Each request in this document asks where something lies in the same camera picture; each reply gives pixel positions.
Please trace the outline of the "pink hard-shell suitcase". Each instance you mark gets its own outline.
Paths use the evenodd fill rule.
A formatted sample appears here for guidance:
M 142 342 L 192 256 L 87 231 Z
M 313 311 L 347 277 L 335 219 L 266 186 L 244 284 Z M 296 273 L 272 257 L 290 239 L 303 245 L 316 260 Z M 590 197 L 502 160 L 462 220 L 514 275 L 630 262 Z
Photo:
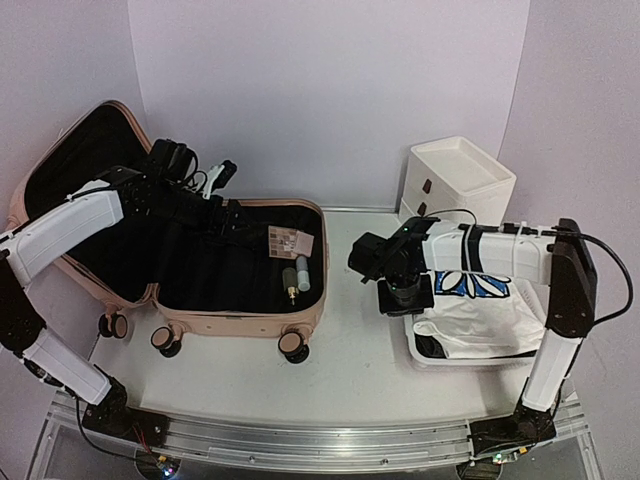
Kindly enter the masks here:
M 132 112 L 107 101 L 76 122 L 13 194 L 9 224 L 40 217 L 82 187 L 112 183 L 125 216 L 63 254 L 58 267 L 105 307 L 103 336 L 120 338 L 124 310 L 152 303 L 165 324 L 151 344 L 171 358 L 186 334 L 274 338 L 292 363 L 306 359 L 326 300 L 328 248 L 320 208 L 300 199 L 241 199 L 235 228 L 199 232 L 154 215 L 170 185 L 146 169 L 150 141 Z M 270 258 L 268 227 L 314 236 L 308 259 L 311 288 L 292 306 L 282 271 L 295 260 Z

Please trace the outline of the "dark denim jeans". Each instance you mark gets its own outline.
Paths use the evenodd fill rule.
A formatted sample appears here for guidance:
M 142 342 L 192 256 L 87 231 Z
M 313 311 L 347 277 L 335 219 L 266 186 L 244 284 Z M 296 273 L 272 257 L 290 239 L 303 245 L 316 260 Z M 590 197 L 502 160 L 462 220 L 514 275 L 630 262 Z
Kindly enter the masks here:
M 414 338 L 416 349 L 421 356 L 434 359 L 447 358 L 443 346 L 434 337 L 415 335 Z

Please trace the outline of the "white garment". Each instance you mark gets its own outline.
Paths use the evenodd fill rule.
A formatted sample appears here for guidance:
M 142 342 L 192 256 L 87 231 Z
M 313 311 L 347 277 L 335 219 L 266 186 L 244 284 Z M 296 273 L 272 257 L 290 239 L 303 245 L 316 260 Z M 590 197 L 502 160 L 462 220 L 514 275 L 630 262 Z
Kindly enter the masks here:
M 446 360 L 532 356 L 544 333 L 544 310 L 522 279 L 453 271 L 433 274 L 434 307 L 411 320 L 413 335 L 432 336 Z

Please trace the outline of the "white three-drawer storage cabinet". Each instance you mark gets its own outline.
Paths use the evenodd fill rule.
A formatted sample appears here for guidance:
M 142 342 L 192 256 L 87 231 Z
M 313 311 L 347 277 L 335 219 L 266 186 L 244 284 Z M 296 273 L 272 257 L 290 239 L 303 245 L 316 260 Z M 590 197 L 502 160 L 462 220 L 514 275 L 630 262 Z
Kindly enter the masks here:
M 410 148 L 398 217 L 434 213 L 482 225 L 502 223 L 516 175 L 462 136 Z

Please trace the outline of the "white perforated plastic basket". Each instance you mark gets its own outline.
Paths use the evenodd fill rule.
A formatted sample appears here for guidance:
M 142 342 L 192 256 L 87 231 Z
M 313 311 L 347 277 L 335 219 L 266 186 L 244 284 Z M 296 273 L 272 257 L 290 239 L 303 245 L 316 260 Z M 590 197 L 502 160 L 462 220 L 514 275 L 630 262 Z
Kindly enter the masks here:
M 418 369 L 502 368 L 530 364 L 540 347 L 546 312 L 531 284 L 500 282 L 493 296 L 471 297 L 461 285 L 434 283 L 434 306 L 404 318 Z

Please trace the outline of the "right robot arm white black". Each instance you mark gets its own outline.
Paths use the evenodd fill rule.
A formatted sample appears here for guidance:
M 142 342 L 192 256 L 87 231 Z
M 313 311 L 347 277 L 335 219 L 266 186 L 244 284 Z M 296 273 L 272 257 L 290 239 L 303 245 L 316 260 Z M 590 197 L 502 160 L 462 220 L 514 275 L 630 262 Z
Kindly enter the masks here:
M 595 324 L 597 274 L 577 225 L 564 219 L 552 229 L 525 224 L 458 224 L 414 217 L 388 239 L 366 234 L 353 246 L 349 265 L 364 282 L 378 282 L 379 309 L 393 316 L 433 306 L 428 272 L 505 277 L 550 290 L 541 344 L 513 413 L 470 425 L 483 451 L 531 446 L 555 435 L 553 406 Z

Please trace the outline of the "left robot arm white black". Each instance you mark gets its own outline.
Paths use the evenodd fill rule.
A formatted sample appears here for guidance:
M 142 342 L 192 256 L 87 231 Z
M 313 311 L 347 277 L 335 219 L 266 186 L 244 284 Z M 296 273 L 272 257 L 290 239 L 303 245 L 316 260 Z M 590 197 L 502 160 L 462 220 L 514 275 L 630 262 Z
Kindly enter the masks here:
M 125 218 L 152 215 L 207 233 L 231 224 L 220 200 L 199 197 L 151 176 L 116 166 L 66 196 L 42 216 L 1 238 L 1 345 L 41 382 L 87 403 L 97 428 L 114 437 L 137 431 L 141 411 L 125 387 L 73 350 L 33 306 L 25 289 L 57 270 L 69 250 Z

